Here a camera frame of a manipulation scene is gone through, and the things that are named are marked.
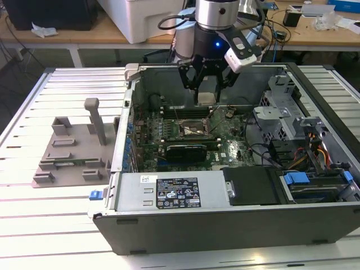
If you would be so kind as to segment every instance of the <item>metal slat table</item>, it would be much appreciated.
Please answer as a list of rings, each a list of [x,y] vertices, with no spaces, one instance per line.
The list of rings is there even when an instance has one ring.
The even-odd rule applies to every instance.
[[[335,70],[323,66],[300,66],[350,131],[360,140],[360,94]],[[317,116],[306,98],[301,98],[311,116]]]
[[[321,67],[302,69],[312,79],[332,79]],[[310,69],[325,77],[310,75]],[[89,123],[89,113],[82,106],[87,97],[96,96],[103,121],[112,123],[121,114],[126,89],[123,75],[123,68],[56,69],[44,74],[1,135],[1,270],[360,268],[360,229],[328,245],[117,256],[87,214],[90,191],[106,185],[33,189],[32,176],[52,134],[54,117],[64,114],[72,124]],[[327,85],[335,87],[329,91],[351,93],[341,77],[334,80],[339,84],[332,81],[317,87]]]

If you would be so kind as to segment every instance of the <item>regulatory label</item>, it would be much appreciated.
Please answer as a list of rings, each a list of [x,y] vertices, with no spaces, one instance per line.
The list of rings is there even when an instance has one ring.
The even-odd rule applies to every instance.
[[[197,178],[157,179],[156,207],[159,209],[201,207]]]

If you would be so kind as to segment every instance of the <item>barcode label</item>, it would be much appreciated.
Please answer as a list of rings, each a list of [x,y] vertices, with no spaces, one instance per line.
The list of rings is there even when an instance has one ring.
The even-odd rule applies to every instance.
[[[140,183],[156,183],[157,175],[142,175],[140,176]]]

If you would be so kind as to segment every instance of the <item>red wire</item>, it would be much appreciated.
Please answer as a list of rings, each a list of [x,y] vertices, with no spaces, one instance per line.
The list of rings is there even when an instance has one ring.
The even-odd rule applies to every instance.
[[[297,153],[298,153],[300,150],[304,150],[304,148],[299,147],[299,148],[297,149],[297,151],[295,152],[295,155],[294,155],[294,160],[296,160],[296,155],[297,155]]]

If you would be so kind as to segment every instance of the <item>white paper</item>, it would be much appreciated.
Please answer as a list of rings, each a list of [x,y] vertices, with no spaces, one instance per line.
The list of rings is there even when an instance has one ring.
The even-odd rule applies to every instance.
[[[157,175],[142,175],[140,176],[140,183],[156,183]]]
[[[342,19],[336,24],[336,26],[349,29],[350,24],[354,24],[354,22],[356,22],[356,21],[355,21],[355,20],[352,20],[352,19],[342,18]]]
[[[41,38],[50,37],[52,35],[59,34],[55,28],[40,27],[40,26],[35,25],[33,22],[32,22],[32,25],[33,25],[33,28],[31,30],[31,32],[33,32],[35,35],[37,35]]]

